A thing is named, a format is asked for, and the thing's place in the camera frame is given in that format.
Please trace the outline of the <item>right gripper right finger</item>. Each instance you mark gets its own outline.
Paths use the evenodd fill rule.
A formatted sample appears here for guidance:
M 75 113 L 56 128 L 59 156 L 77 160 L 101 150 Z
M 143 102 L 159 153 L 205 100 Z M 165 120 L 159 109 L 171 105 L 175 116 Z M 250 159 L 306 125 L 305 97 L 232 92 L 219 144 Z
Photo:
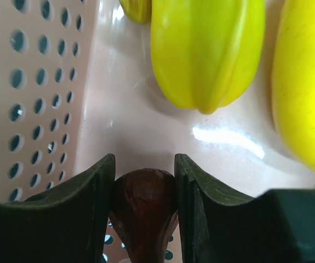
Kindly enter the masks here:
M 315 189 L 254 198 L 174 161 L 183 262 L 315 262 Z

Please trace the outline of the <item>dark red plum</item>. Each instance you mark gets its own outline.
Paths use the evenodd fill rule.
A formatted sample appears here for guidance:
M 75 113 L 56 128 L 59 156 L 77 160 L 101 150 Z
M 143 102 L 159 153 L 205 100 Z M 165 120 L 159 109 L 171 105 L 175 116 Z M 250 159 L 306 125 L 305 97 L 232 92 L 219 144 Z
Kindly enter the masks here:
M 164 262 L 178 223 L 175 177 L 152 168 L 122 175 L 113 184 L 109 218 L 131 262 Z

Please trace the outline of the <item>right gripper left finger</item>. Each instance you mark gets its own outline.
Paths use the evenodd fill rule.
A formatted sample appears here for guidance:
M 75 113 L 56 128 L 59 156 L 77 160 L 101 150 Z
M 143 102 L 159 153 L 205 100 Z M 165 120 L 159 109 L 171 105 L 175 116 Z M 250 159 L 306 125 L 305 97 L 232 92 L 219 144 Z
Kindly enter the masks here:
M 100 262 L 115 165 L 108 154 L 25 201 L 0 203 L 0 262 Z

